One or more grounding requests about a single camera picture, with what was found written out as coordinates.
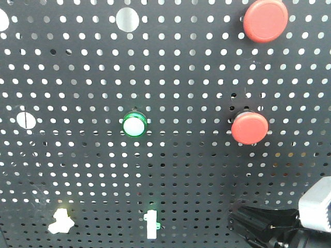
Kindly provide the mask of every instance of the pegboard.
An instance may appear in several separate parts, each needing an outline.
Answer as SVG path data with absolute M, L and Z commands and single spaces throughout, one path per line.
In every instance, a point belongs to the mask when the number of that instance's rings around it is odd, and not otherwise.
M 226 228 L 233 206 L 297 208 L 331 175 L 331 1 L 284 0 L 287 28 L 266 44 L 243 31 L 253 2 L 1 1 L 7 246 L 247 248 Z M 122 131 L 132 109 L 144 136 Z M 269 121 L 253 146 L 231 136 L 243 109 Z M 52 235 L 60 207 L 75 226 Z

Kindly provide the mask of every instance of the white bracket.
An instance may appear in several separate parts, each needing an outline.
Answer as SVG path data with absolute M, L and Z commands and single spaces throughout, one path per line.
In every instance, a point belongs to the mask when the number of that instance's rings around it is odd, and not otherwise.
M 156 222 L 156 218 L 156 210 L 149 210 L 144 214 L 144 220 L 147 221 L 147 239 L 156 239 L 156 230 L 161 228 L 161 224 Z
M 323 177 L 299 200 L 301 224 L 305 228 L 331 233 L 331 177 Z
M 68 216 L 67 209 L 65 208 L 57 209 L 53 217 L 56 219 L 56 222 L 48 226 L 48 231 L 52 234 L 56 234 L 58 232 L 67 234 L 70 228 L 74 226 L 74 222 Z

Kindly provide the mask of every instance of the red button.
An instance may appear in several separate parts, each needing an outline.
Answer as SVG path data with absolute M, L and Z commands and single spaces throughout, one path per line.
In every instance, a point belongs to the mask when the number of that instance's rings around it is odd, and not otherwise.
M 288 10 L 282 1 L 257 0 L 245 14 L 244 31 L 255 42 L 270 42 L 284 32 L 288 18 Z
M 258 113 L 244 112 L 235 118 L 231 132 L 239 143 L 252 145 L 267 135 L 268 121 Z

